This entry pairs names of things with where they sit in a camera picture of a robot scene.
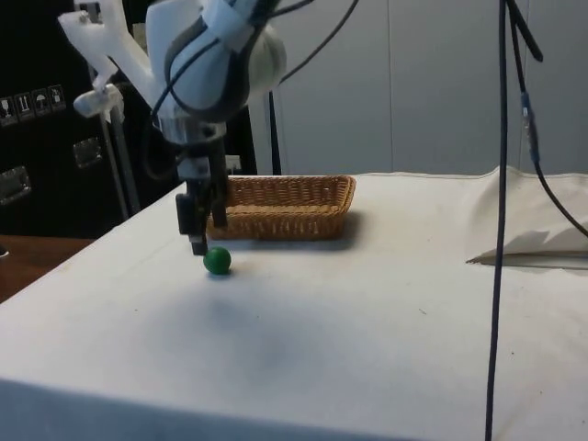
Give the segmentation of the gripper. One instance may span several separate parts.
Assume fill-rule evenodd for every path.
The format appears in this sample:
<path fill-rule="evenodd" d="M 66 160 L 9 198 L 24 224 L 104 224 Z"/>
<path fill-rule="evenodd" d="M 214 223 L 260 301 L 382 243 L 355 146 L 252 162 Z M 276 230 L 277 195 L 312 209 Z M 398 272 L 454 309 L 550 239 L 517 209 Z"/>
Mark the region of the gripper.
<path fill-rule="evenodd" d="M 193 255 L 205 255 L 208 251 L 208 187 L 198 181 L 210 181 L 213 225 L 225 229 L 228 225 L 228 180 L 224 140 L 220 137 L 187 145 L 182 154 L 176 170 L 178 178 L 186 181 L 187 190 L 175 196 L 178 229 L 188 238 Z"/>

